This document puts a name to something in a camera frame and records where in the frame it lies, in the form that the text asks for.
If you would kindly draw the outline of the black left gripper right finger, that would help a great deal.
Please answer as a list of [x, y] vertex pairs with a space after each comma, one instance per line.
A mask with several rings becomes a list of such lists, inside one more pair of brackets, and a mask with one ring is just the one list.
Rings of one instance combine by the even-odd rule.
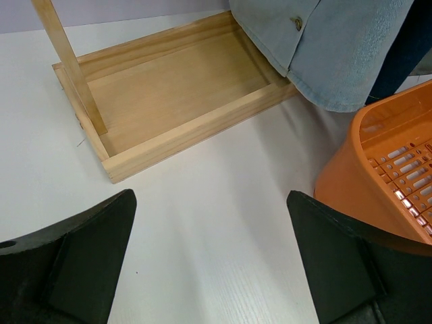
[[300, 191], [287, 207], [320, 323], [430, 323], [431, 246]]

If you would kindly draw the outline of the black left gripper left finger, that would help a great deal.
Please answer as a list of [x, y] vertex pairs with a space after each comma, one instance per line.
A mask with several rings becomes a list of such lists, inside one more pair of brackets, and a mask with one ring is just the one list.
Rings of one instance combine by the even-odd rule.
[[2, 323], [106, 323], [136, 214], [126, 189], [1, 242]]

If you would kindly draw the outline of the light blue denim skirt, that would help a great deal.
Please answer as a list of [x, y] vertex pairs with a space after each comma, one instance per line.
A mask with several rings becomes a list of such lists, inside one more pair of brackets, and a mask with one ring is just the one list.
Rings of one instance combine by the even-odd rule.
[[234, 0], [232, 15], [273, 68], [328, 111], [362, 108], [412, 1]]

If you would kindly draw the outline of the dark blue denim garment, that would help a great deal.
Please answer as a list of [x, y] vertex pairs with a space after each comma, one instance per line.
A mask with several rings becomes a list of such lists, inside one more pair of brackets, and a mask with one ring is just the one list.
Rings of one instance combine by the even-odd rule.
[[430, 50], [431, 2], [414, 1], [365, 104], [393, 95]]

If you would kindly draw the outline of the grey pleated skirt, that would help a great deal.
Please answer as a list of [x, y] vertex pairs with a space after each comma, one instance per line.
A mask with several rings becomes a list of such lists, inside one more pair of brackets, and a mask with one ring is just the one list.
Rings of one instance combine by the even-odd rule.
[[410, 73], [411, 76], [424, 76], [428, 74], [432, 74], [432, 49], [426, 53]]

